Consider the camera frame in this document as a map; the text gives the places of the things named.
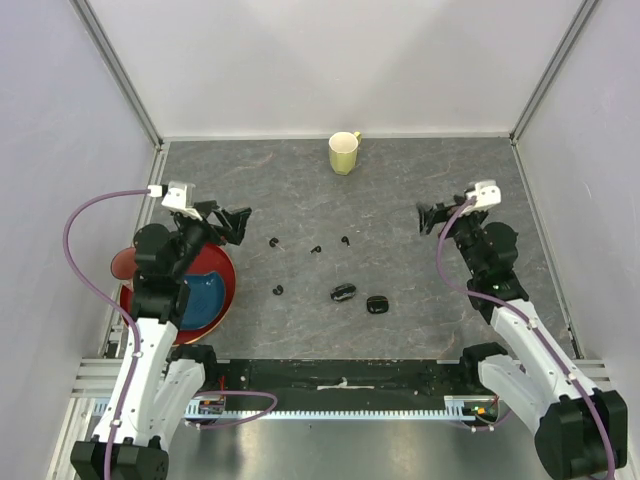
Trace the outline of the black glossy charging case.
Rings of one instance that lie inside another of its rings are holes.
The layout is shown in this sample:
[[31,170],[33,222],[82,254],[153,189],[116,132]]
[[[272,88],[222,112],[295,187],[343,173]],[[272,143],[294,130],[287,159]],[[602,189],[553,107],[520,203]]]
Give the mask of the black glossy charging case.
[[366,299],[366,310],[372,315],[384,314],[389,311],[389,300],[383,295],[374,295]]

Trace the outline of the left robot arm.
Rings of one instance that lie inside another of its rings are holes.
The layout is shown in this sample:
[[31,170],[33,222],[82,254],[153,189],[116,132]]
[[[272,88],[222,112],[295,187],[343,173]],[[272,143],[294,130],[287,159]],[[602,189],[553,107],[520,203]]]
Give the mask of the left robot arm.
[[220,378],[212,348],[174,345],[190,295],[185,275],[205,246],[240,244],[251,213],[198,202],[173,212],[174,230],[153,223],[136,232],[131,307],[122,313],[125,357],[91,438],[73,446],[70,462],[80,478],[166,478],[187,405]]

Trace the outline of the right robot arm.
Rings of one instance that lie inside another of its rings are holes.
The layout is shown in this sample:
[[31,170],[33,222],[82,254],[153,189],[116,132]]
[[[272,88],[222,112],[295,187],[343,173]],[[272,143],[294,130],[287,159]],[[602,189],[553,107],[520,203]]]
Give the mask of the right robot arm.
[[421,234],[441,225],[438,241],[454,241],[471,274],[458,292],[508,345],[465,348],[460,386],[473,394],[487,388],[508,406],[532,434],[551,478],[614,478],[627,464],[627,404],[584,374],[540,320],[514,271],[517,232],[487,222],[473,199],[416,208]]

